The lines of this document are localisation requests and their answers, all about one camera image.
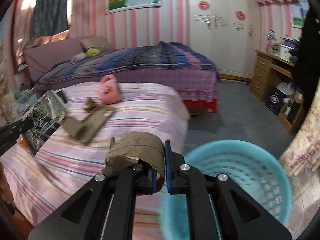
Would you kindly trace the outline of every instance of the striped blanket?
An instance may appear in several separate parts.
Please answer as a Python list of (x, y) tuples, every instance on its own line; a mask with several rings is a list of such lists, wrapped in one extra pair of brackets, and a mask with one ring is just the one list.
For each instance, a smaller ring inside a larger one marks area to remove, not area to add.
[(159, 42), (156, 46), (126, 49), (114, 49), (100, 55), (82, 60), (75, 64), (61, 62), (36, 83), (38, 87), (48, 86), (54, 82), (67, 82), (71, 79), (101, 77), (128, 69), (180, 69), (196, 68), (216, 70), (216, 65), (202, 54), (177, 42)]
[[(97, 82), (87, 82), (63, 89), (71, 116), (85, 118), (84, 102), (97, 98), (98, 87)], [(172, 150), (182, 152), (189, 113), (177, 92), (150, 83), (121, 83), (120, 89), (122, 102), (113, 105), (116, 113), (90, 145), (76, 143), (60, 127), (34, 158), (19, 144), (0, 158), (15, 204), (32, 225), (101, 171), (112, 136), (117, 140), (131, 131), (146, 131), (162, 141), (170, 139)], [(162, 239), (157, 219), (161, 194), (137, 197), (133, 239)]]

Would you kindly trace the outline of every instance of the desk drawer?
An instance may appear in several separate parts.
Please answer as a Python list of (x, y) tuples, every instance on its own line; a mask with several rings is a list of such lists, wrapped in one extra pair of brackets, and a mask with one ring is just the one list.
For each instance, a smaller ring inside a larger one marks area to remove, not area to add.
[(257, 56), (256, 66), (262, 68), (265, 71), (269, 71), (271, 60), (265, 57)]
[(268, 82), (269, 72), (261, 68), (255, 67), (253, 77), (259, 80), (262, 84), (266, 85)]
[(266, 86), (255, 78), (252, 79), (251, 88), (261, 97), (263, 97), (266, 90)]

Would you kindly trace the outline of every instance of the teal plastic basket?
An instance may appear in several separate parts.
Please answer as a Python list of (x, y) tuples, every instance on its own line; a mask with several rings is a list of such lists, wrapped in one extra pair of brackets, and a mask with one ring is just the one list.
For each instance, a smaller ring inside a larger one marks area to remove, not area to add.
[[(289, 179), (278, 160), (252, 143), (222, 140), (204, 144), (185, 158), (203, 174), (227, 174), (284, 226), (292, 205)], [(166, 240), (189, 240), (185, 195), (165, 194), (161, 230)]]

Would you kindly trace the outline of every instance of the bed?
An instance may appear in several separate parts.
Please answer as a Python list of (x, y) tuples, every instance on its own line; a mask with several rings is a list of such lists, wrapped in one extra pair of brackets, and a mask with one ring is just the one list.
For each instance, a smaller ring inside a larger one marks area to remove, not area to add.
[[(100, 173), (112, 136), (117, 140), (130, 131), (147, 131), (163, 142), (170, 139), (172, 150), (182, 152), (190, 115), (177, 92), (159, 84), (119, 85), (122, 102), (113, 105), (116, 113), (88, 146), (71, 140), (60, 127), (34, 158), (19, 144), (0, 158), (15, 204), (33, 226)], [(84, 119), (84, 102), (97, 97), (98, 87), (87, 82), (63, 89), (71, 116)], [(162, 239), (157, 221), (160, 196), (137, 197), (133, 239)]]
[(80, 41), (66, 39), (24, 51), (31, 79), (40, 91), (57, 90), (113, 74), (118, 82), (158, 83), (173, 87), (187, 108), (217, 112), (215, 64), (188, 46), (160, 42), (156, 46), (108, 50), (78, 63), (70, 59), (82, 51)]

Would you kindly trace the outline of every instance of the white circular logo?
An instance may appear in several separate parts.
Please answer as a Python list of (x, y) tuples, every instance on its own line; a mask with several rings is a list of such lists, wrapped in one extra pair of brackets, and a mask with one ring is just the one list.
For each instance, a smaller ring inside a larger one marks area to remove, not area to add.
[(274, 103), (274, 104), (279, 103), (278, 97), (276, 97), (276, 96), (274, 96), (274, 95), (271, 95), (271, 96), (270, 96), (270, 100), (271, 100), (271, 102)]

